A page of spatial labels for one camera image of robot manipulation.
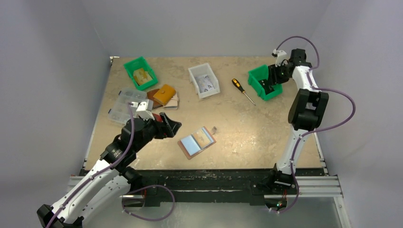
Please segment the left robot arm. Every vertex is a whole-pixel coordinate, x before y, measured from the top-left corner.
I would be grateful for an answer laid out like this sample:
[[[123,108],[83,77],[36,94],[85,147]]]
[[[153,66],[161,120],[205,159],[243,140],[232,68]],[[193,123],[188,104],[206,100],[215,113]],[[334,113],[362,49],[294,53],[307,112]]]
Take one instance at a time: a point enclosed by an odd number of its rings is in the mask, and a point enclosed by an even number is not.
[[[37,210],[42,227],[81,228],[97,206],[112,197],[146,192],[142,175],[129,164],[151,140],[173,138],[181,126],[165,113],[130,117],[87,175],[60,200]]]

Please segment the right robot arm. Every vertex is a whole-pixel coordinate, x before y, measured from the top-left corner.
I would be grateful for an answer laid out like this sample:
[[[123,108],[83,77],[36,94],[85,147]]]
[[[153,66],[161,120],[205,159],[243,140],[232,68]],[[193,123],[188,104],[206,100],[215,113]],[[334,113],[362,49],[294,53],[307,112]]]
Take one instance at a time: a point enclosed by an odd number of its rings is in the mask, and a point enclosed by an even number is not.
[[[322,122],[329,100],[328,93],[317,88],[312,76],[312,65],[307,62],[303,49],[294,49],[290,57],[283,50],[273,50],[276,62],[268,67],[272,81],[277,85],[293,80],[297,94],[288,113],[290,135],[279,161],[264,181],[272,193],[295,184],[296,164],[308,138],[309,132],[318,128]]]

